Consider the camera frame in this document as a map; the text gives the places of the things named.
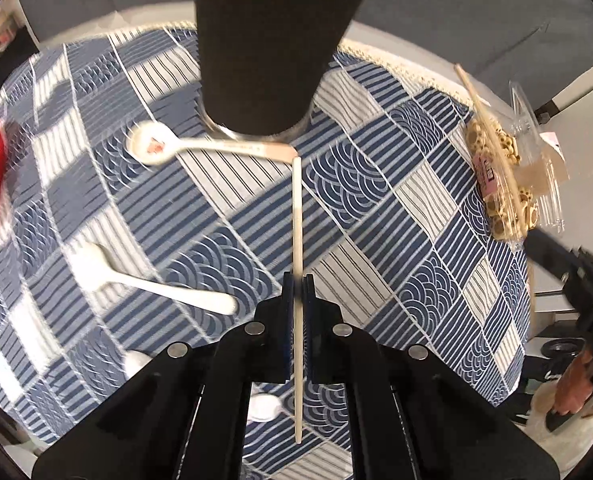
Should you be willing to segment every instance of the metal bolt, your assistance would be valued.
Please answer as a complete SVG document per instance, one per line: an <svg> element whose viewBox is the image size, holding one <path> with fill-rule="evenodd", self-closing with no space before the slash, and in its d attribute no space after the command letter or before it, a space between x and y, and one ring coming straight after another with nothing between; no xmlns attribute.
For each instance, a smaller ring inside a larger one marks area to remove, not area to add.
<svg viewBox="0 0 593 480"><path fill-rule="evenodd" d="M428 356L428 349L425 346L414 345L408 348L408 355L417 361L423 361Z"/></svg>
<svg viewBox="0 0 593 480"><path fill-rule="evenodd" d="M183 357L188 353L188 345L185 343L174 343L168 346L168 355L170 357Z"/></svg>
<svg viewBox="0 0 593 480"><path fill-rule="evenodd" d="M352 333L352 327L345 323L339 323L333 326L333 332L339 337L347 337Z"/></svg>
<svg viewBox="0 0 593 480"><path fill-rule="evenodd" d="M258 321L252 321L245 325L245 333L249 335L259 335L262 334L265 330L265 325L263 323L259 323Z"/></svg>

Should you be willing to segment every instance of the black cup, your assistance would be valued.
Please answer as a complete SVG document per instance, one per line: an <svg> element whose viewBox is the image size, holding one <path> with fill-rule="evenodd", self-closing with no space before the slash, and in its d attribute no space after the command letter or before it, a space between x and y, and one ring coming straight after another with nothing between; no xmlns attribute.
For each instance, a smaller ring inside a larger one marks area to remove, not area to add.
<svg viewBox="0 0 593 480"><path fill-rule="evenodd" d="M196 0L202 96L210 129L291 140L361 0Z"/></svg>

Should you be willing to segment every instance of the white wall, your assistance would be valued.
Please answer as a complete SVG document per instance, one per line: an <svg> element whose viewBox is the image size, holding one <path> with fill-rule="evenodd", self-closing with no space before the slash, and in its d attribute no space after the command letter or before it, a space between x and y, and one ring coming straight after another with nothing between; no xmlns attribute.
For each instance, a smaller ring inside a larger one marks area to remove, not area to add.
<svg viewBox="0 0 593 480"><path fill-rule="evenodd" d="M557 133L570 173L560 186L565 232L561 241L568 247L582 246L593 253L593 91L557 114L543 126ZM535 273L536 290L560 288L542 273ZM549 298L548 303L562 298Z"/></svg>

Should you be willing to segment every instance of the tablecloth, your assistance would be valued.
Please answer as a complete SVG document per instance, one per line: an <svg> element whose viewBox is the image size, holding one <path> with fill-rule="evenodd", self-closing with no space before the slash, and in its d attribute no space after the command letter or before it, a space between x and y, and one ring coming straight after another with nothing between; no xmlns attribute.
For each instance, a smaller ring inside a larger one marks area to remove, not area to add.
<svg viewBox="0 0 593 480"><path fill-rule="evenodd" d="M182 153L146 168L126 134L155 119L205 136L197 34L162 27L65 44L1 89L0 406L54 442L125 382L126 351L213 342L278 294L291 267L291 168ZM315 97L304 159L304 259L318 295L382 344L430 346L496 404L515 386L529 319L526 260L492 240L463 141L467 106L413 74L340 50ZM235 316L112 285L83 292L84 240L121 271L233 294ZM283 411L250 422L242 477L352 475L343 387L256 384Z"/></svg>

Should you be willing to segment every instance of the spoon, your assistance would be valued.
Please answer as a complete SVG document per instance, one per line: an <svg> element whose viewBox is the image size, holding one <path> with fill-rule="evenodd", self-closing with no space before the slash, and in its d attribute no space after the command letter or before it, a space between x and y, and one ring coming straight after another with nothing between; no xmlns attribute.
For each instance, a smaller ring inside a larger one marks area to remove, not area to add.
<svg viewBox="0 0 593 480"><path fill-rule="evenodd" d="M211 150L277 160L289 164L298 156L289 144L278 142L241 142L239 140L179 139L165 124L142 121L131 129L126 141L128 153L146 166L172 160L183 150Z"/></svg>
<svg viewBox="0 0 593 480"><path fill-rule="evenodd" d="M70 263L77 283L89 292L99 290L108 283L122 283L225 316L231 316L236 311L236 299L223 292L163 285L117 272L110 266L103 249L96 244L82 244L72 254Z"/></svg>

